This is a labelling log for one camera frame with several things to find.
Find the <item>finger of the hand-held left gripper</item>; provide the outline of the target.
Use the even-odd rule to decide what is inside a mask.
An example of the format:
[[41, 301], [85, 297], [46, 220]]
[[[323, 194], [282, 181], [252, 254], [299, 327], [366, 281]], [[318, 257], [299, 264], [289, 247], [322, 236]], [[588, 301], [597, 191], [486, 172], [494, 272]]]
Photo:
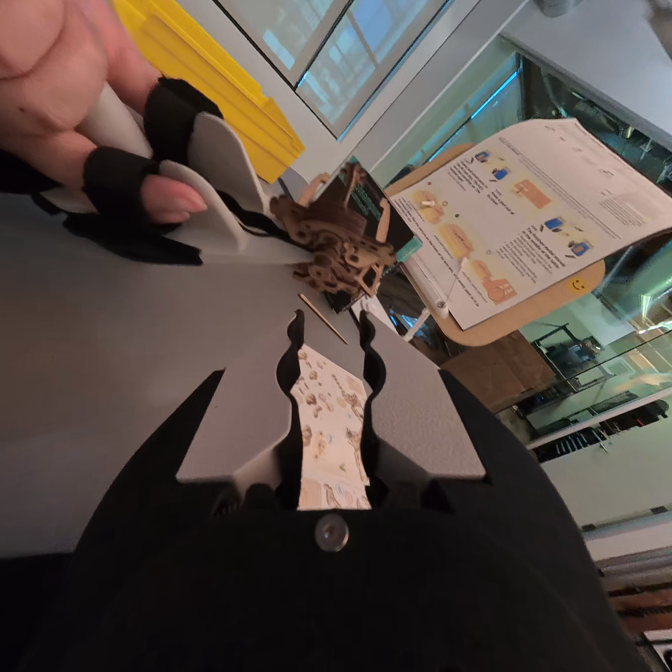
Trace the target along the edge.
[[205, 201], [205, 212], [191, 215], [166, 238], [197, 248], [204, 264], [299, 264], [311, 253], [275, 237], [246, 231], [213, 186], [194, 170], [173, 161], [162, 161], [161, 175], [187, 184]]
[[214, 188], [242, 230], [258, 238], [286, 241], [286, 230], [270, 208], [277, 194], [257, 176], [242, 141], [222, 118], [208, 112], [196, 114], [188, 166]]

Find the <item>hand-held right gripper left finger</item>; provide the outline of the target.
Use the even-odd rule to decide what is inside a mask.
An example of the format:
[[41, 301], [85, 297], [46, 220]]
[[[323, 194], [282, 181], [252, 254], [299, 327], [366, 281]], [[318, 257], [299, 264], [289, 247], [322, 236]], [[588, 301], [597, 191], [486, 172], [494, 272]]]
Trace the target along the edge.
[[298, 509], [303, 439], [291, 390], [304, 331], [296, 310], [226, 365], [177, 471], [180, 483], [227, 483], [240, 498], [263, 484], [283, 508]]

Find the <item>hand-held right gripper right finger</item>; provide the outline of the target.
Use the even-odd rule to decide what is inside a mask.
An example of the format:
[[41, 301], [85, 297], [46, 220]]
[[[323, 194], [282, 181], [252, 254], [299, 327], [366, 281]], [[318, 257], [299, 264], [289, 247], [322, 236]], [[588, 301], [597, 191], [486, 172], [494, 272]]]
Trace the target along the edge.
[[441, 371], [372, 313], [359, 314], [365, 401], [360, 452], [372, 508], [420, 503], [441, 480], [482, 481], [486, 470]]

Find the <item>wooden model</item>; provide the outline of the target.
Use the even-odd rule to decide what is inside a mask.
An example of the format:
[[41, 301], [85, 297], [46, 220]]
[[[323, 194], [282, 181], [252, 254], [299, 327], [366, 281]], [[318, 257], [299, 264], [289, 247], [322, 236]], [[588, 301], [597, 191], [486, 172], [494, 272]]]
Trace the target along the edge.
[[357, 161], [346, 169], [346, 193], [336, 202], [316, 202], [319, 187], [330, 181], [326, 173], [316, 177], [299, 200], [276, 196], [271, 212], [290, 240], [307, 249], [313, 259], [298, 264], [294, 275], [310, 287], [357, 297], [361, 290], [374, 297], [381, 272], [396, 260], [392, 247], [382, 238], [365, 236], [365, 218], [349, 210], [352, 189], [364, 178], [365, 168]]

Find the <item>person's left hand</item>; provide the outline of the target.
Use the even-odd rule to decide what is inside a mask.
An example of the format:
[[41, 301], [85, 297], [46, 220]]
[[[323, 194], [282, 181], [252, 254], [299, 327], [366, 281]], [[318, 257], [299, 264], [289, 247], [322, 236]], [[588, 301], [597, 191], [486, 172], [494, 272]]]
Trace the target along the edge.
[[109, 1], [2, 1], [1, 191], [36, 191], [45, 210], [96, 214], [84, 187], [99, 145], [81, 128], [106, 91], [144, 115], [160, 83], [219, 114], [147, 61]]

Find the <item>illustrated instruction booklet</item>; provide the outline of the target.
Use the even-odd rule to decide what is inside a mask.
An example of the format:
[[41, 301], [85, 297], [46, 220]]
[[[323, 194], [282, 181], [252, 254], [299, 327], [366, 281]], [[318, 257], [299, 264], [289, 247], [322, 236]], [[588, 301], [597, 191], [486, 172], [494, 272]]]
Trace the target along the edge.
[[299, 510], [370, 509], [370, 480], [362, 462], [362, 380], [317, 350], [298, 351], [292, 387], [302, 434]]

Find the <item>yellow plastic bin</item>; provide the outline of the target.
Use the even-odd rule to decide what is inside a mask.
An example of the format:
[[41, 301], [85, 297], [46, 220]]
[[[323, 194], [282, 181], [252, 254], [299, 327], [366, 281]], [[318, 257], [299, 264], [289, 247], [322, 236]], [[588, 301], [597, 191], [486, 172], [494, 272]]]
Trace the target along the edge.
[[275, 182], [305, 146], [271, 97], [176, 1], [111, 1], [140, 52], [164, 75], [211, 99], [257, 175]]

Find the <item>white clipboard stand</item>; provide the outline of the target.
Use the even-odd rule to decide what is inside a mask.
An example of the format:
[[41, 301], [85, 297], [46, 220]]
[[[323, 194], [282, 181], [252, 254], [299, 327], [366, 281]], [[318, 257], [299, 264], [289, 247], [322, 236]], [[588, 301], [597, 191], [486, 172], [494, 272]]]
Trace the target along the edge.
[[454, 324], [445, 311], [446, 293], [413, 258], [384, 270], [374, 297], [365, 305], [368, 310], [380, 305], [382, 320], [388, 321], [407, 343], [425, 333], [445, 341], [456, 340], [451, 332]]

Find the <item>thin wooden stick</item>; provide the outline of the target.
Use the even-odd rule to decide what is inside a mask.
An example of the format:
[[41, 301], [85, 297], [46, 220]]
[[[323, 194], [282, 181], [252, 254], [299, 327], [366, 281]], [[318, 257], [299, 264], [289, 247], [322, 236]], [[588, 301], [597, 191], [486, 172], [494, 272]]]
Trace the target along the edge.
[[349, 341], [329, 322], [323, 313], [302, 293], [298, 293], [298, 298], [302, 303], [319, 319], [322, 324], [344, 345], [349, 345]]

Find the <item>brown clipboard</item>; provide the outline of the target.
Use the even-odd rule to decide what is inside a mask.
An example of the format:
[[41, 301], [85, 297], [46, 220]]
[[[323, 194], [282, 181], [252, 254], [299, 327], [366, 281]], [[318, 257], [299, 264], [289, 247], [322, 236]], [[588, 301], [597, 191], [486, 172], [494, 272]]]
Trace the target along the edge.
[[[474, 146], [475, 145], [461, 145], [457, 149], [441, 154], [441, 156], [416, 169], [407, 177], [393, 183], [391, 187], [385, 189], [385, 194], [390, 199], [391, 194], [394, 194], [397, 191], [395, 186], [400, 185], [405, 187], [416, 183], [420, 177], [428, 174], [429, 166], [435, 167], [436, 165], [442, 165]], [[604, 260], [602, 260], [591, 265], [582, 273], [579, 273], [578, 276], [573, 277], [582, 278], [586, 282], [587, 290], [582, 295], [573, 295], [573, 293], [567, 289], [568, 280], [561, 281], [560, 285], [555, 285], [554, 287], [543, 291], [539, 296], [524, 301], [520, 306], [514, 308], [512, 312], [495, 318], [490, 318], [489, 320], [486, 320], [485, 323], [467, 331], [462, 331], [454, 320], [449, 318], [454, 324], [451, 328], [451, 332], [456, 337], [455, 342], [470, 347], [488, 345], [512, 332], [519, 331], [520, 328], [527, 326], [536, 319], [540, 319], [553, 310], [556, 310], [559, 307], [564, 307], [575, 299], [592, 292], [604, 279], [606, 274], [605, 268], [606, 265]]]

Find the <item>black box with green print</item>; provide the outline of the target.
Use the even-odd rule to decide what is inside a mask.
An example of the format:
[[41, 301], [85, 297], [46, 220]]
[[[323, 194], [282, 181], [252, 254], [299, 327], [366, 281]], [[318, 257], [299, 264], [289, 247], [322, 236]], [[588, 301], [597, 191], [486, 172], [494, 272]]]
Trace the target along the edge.
[[[355, 165], [353, 156], [340, 166], [340, 171], [334, 173], [326, 185], [319, 189], [316, 202], [336, 202], [342, 200], [346, 193], [346, 168]], [[382, 238], [388, 243], [395, 254], [396, 260], [385, 266], [380, 280], [397, 269], [399, 264], [407, 261], [422, 247], [422, 242], [414, 235], [411, 228], [391, 204], [390, 199], [376, 181], [364, 171], [364, 178], [356, 184], [348, 200], [348, 208], [365, 218], [365, 236], [373, 239]], [[336, 294], [323, 292], [329, 307], [336, 314], [347, 312], [354, 303], [363, 298], [365, 291], [361, 290], [357, 297], [350, 297], [347, 292]]]

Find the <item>printed instruction sheet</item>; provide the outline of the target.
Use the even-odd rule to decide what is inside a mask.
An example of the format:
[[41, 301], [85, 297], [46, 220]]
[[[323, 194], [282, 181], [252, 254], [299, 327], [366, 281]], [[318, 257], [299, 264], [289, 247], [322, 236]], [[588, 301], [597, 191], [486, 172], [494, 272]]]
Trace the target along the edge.
[[671, 197], [574, 118], [514, 124], [391, 194], [462, 331], [671, 230]]

